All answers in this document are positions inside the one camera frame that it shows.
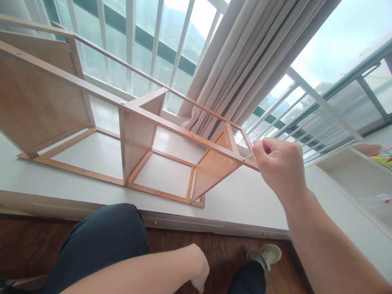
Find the leg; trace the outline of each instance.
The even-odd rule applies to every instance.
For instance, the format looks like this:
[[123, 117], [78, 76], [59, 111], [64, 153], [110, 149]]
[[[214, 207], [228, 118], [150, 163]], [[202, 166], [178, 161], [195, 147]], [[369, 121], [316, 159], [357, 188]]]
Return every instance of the leg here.
[[74, 227], [44, 293], [60, 293], [100, 269], [144, 254], [148, 254], [147, 232], [136, 207], [128, 203], [102, 207]]
[[266, 284], [262, 265], [251, 260], [236, 272], [227, 293], [264, 294]]
[[234, 275], [228, 294], [264, 294], [267, 282], [264, 270], [271, 270], [271, 264], [277, 263], [282, 252], [275, 244], [266, 244], [260, 250], [246, 254], [247, 264]]

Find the glass pane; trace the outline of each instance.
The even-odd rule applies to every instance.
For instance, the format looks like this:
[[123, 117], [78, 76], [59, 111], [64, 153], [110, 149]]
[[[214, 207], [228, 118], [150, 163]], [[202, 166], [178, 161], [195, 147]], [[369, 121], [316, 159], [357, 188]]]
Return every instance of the glass pane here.
[[154, 77], [165, 84], [169, 84], [172, 77], [173, 65], [157, 56], [155, 62]]
[[309, 106], [313, 105], [315, 102], [314, 98], [310, 95], [306, 95], [299, 103], [297, 103], [287, 114], [281, 118], [281, 121], [285, 124], [291, 122], [296, 118], [301, 112], [307, 109]]
[[181, 69], [177, 69], [176, 78], [174, 79], [173, 88], [178, 92], [186, 95], [188, 92], [189, 86], [191, 85], [192, 77], [182, 71]]
[[168, 93], [166, 94], [166, 98], [165, 98], [165, 103], [166, 105], [164, 105], [164, 110], [177, 115], [178, 110], [180, 109], [181, 103], [183, 102], [183, 100], [174, 95], [173, 93]]
[[158, 0], [136, 0], [136, 25], [152, 36], [155, 34], [157, 11]]
[[290, 106], [293, 105], [303, 94], [305, 94], [305, 91], [302, 90], [301, 87], [298, 87], [283, 102], [281, 102], [271, 114], [276, 118], [279, 117], [285, 111], [287, 111]]
[[125, 15], [126, 15], [125, 1], [126, 0], [103, 0], [103, 3], [125, 17]]
[[196, 0], [181, 52], [181, 55], [195, 64], [199, 62], [215, 13], [216, 8], [210, 2]]
[[356, 130], [381, 118], [381, 114], [357, 81], [343, 88], [329, 99], [328, 103]]
[[288, 75], [284, 77], [276, 84], [271, 92], [263, 99], [259, 104], [263, 110], [267, 110], [270, 106], [274, 105], [278, 98], [290, 87], [294, 81], [289, 78]]
[[[183, 72], [181, 69], [177, 69], [176, 78], [174, 79], [174, 83], [173, 83], [173, 88], [178, 92], [186, 95], [189, 86], [191, 84], [191, 81], [192, 81], [192, 77], [189, 74]], [[178, 110], [180, 109], [182, 102], [183, 100], [180, 97], [172, 93], [169, 93], [166, 97], [164, 109], [176, 115]]]
[[392, 112], [392, 75], [385, 62], [381, 61], [381, 66], [376, 68], [365, 78], [366, 82], [377, 96], [381, 105], [387, 113]]
[[165, 0], [163, 5], [159, 40], [174, 51], [178, 50], [188, 4], [189, 0]]
[[[101, 29], [98, 18], [85, 11], [83, 8], [80, 8], [78, 5], [74, 4], [73, 6], [80, 35], [99, 47], [102, 47]], [[82, 44], [82, 46], [88, 67], [87, 73], [107, 82], [104, 56], [84, 44]]]
[[[117, 31], [116, 29], [112, 28], [111, 26], [106, 25], [106, 38], [107, 38], [108, 51], [116, 55], [117, 57], [126, 60], [127, 42], [126, 42], [125, 35]], [[127, 69], [112, 59], [109, 59], [109, 68], [110, 68], [112, 86], [117, 87], [123, 91], [126, 91]]]
[[71, 17], [69, 15], [68, 6], [66, 0], [56, 0], [58, 13], [60, 15], [60, 21], [63, 26], [70, 30], [74, 30], [72, 27]]
[[[249, 135], [250, 141], [253, 142], [261, 133], [263, 133], [267, 128], [269, 128], [269, 126], [270, 126], [270, 124], [267, 123], [266, 121], [263, 121], [261, 124], [259, 124], [257, 126], [257, 128]], [[277, 130], [278, 130], [277, 128], [271, 127], [271, 128], [269, 128], [267, 133], [276, 132]], [[261, 140], [265, 136], [266, 136], [266, 134], [262, 135], [258, 139]]]
[[[152, 52], [144, 48], [142, 45], [135, 43], [134, 45], [134, 66], [145, 73], [150, 72]], [[134, 73], [134, 95], [136, 97], [143, 96], [149, 92], [149, 80]]]
[[390, 0], [342, 0], [295, 59], [292, 67], [318, 92], [391, 38]]

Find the beige curtain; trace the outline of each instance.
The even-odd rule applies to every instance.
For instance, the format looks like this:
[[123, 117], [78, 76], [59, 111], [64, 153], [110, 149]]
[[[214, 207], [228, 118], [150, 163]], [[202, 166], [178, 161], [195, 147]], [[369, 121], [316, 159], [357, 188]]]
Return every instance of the beige curtain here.
[[[231, 1], [187, 96], [242, 125], [340, 0]], [[182, 126], [214, 139], [224, 124], [189, 103]]]

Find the cloudy sky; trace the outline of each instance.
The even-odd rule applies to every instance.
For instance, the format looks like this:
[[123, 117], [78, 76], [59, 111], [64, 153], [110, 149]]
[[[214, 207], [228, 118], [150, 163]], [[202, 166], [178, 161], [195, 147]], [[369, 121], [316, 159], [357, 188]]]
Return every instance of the cloudy sky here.
[[313, 87], [336, 82], [391, 33], [391, 16], [391, 0], [342, 0], [292, 67]]

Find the sneaker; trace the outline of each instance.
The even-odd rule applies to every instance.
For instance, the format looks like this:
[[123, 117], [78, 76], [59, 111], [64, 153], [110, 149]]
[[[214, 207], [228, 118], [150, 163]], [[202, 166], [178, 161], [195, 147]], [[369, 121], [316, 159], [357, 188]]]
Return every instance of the sneaker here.
[[275, 244], [265, 244], [257, 251], [248, 251], [246, 261], [254, 260], [260, 263], [267, 271], [271, 270], [272, 264], [277, 263], [282, 257], [282, 251]]

